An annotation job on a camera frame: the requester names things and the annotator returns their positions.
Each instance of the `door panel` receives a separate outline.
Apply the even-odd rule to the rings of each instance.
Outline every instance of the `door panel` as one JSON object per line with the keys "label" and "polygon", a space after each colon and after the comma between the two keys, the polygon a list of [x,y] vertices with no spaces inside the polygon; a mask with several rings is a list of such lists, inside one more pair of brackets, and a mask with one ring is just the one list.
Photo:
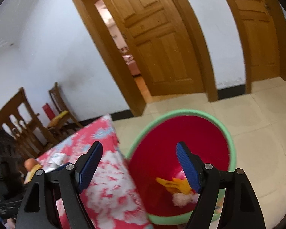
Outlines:
{"label": "door panel", "polygon": [[172,0],[103,0],[152,95],[204,92],[188,32]]}
{"label": "door panel", "polygon": [[264,0],[234,0],[245,25],[252,59],[252,81],[278,77],[280,58],[273,18]]}

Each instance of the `tablecloth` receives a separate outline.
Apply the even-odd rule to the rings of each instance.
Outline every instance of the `tablecloth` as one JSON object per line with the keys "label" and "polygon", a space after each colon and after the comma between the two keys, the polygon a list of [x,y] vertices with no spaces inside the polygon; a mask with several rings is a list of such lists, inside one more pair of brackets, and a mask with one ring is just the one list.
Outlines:
{"label": "tablecloth", "polygon": [[[127,164],[119,152],[118,138],[110,115],[82,128],[37,160],[47,167],[52,154],[65,153],[69,156],[68,162],[75,163],[95,141],[103,144],[103,157],[88,189],[80,194],[94,226],[99,229],[153,228],[129,175]],[[63,202],[60,199],[56,203],[63,229],[69,229]]]}

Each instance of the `screw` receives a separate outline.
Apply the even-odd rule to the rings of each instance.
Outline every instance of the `screw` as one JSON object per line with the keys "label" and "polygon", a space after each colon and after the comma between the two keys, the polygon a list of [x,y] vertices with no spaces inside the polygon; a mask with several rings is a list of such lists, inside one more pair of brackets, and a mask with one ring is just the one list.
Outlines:
{"label": "screw", "polygon": [[211,165],[211,164],[205,164],[204,167],[206,169],[213,169],[213,165]]}
{"label": "screw", "polygon": [[38,171],[36,171],[36,175],[40,176],[43,173],[43,170],[39,169]]}
{"label": "screw", "polygon": [[244,170],[239,169],[239,168],[236,170],[236,172],[237,172],[238,174],[240,174],[240,175],[244,174]]}
{"label": "screw", "polygon": [[74,165],[68,164],[68,165],[66,166],[66,169],[67,169],[67,170],[72,170],[72,169],[74,169]]}

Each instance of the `floor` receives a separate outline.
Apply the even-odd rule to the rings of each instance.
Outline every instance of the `floor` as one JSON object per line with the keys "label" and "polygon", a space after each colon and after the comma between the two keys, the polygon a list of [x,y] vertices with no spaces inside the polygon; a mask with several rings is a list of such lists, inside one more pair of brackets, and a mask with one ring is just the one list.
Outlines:
{"label": "floor", "polygon": [[144,82],[144,79],[142,76],[137,76],[134,78],[134,81],[136,82],[141,94],[143,95],[143,98],[146,103],[153,103],[153,102],[158,102],[158,101],[163,101],[183,95],[157,95],[157,96],[152,96],[150,94],[150,91],[147,88],[146,83]]}
{"label": "floor", "polygon": [[[147,104],[143,116],[115,121],[120,148],[126,153],[136,136],[168,111],[188,108],[208,112],[233,136],[237,167],[245,170],[262,208],[267,229],[286,214],[286,82],[255,82],[252,94],[209,103],[203,93]],[[216,228],[216,222],[210,228]]]}

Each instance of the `blue rubber pad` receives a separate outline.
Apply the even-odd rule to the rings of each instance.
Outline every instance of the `blue rubber pad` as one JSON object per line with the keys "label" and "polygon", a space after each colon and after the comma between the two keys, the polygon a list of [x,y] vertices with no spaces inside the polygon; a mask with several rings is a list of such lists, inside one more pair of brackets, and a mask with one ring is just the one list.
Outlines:
{"label": "blue rubber pad", "polygon": [[96,171],[96,168],[102,156],[103,156],[103,146],[101,143],[99,143],[92,152],[91,156],[87,160],[84,167],[82,168],[82,171],[80,172],[79,184],[77,187],[80,193],[89,187],[89,184],[92,180],[92,177]]}
{"label": "blue rubber pad", "polygon": [[181,143],[178,143],[176,146],[176,154],[185,176],[188,179],[188,183],[192,189],[200,194],[202,187],[199,182],[199,173]]}

